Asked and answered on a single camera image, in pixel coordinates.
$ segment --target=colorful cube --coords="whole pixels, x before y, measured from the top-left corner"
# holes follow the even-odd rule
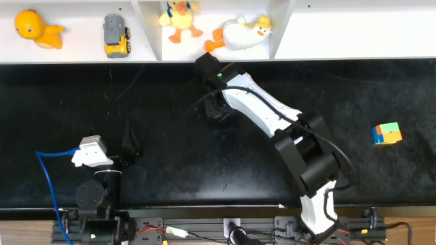
[[[402,140],[397,122],[373,127],[374,144],[393,144]]]

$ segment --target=black table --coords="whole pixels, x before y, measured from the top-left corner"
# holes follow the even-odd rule
[[[210,122],[192,64],[0,66],[0,208],[50,208],[34,150],[60,152],[101,135],[112,151],[125,123],[144,156],[123,170],[122,208],[188,205],[299,207],[275,167],[268,138],[239,112]],[[340,206],[436,203],[436,62],[433,59],[243,63],[272,96],[324,115],[352,160],[358,183],[336,192]],[[372,127],[398,122],[403,141],[374,146]],[[69,157],[44,159],[61,207],[93,177]],[[341,178],[339,184],[345,184]]]

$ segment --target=duck's orange beak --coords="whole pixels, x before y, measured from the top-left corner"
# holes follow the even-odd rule
[[[181,1],[176,4],[176,10],[179,14],[185,15],[188,12],[188,7],[186,6],[186,2]]]

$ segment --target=toy truck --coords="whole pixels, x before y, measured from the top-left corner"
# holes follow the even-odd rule
[[[104,17],[104,50],[108,58],[124,58],[131,51],[130,30],[125,26],[124,19],[116,14]]]

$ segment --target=white connector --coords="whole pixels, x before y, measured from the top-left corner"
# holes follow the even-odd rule
[[[114,163],[106,156],[106,147],[104,147],[99,135],[84,137],[79,147],[80,150],[74,153],[71,160],[76,167],[82,165],[97,167]]]
[[[188,236],[187,231],[171,226],[167,226],[165,232],[168,234],[176,235],[180,238],[186,238]]]

